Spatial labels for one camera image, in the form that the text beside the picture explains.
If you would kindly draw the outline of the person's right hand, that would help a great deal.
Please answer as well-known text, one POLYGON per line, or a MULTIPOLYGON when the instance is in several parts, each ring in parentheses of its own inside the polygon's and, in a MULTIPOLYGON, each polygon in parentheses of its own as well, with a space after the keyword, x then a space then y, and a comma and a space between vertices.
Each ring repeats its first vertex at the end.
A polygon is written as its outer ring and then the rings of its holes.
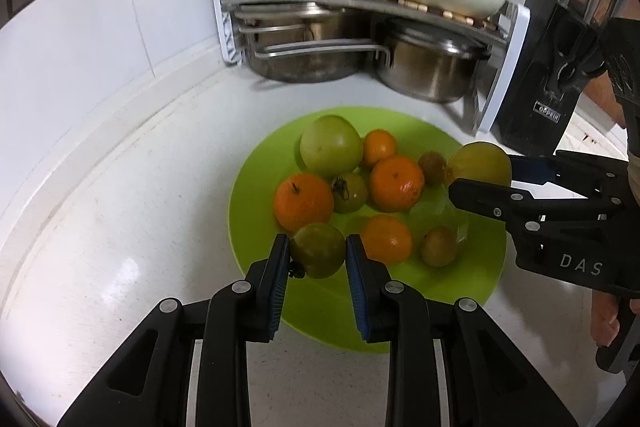
POLYGON ((618 304, 614 296, 593 291, 591 300, 590 335, 598 346, 608 347, 620 331, 618 304))

